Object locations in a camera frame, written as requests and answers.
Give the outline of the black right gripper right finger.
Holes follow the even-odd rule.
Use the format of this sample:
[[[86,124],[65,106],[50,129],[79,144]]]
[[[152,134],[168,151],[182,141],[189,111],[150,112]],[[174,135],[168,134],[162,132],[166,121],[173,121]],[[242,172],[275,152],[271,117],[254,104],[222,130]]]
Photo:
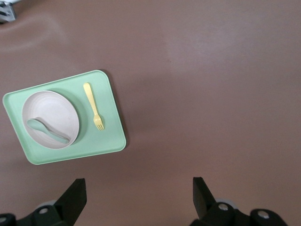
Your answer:
[[[198,214],[192,226],[286,226],[275,212],[254,209],[246,215],[226,202],[217,202],[202,177],[193,178],[193,203]]]

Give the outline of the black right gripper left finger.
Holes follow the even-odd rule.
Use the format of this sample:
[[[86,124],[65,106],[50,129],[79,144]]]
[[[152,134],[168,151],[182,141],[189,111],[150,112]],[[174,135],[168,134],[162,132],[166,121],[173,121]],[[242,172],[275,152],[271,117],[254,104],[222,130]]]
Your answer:
[[[52,205],[43,205],[17,220],[14,214],[0,215],[2,226],[72,226],[87,203],[86,181],[76,179]]]

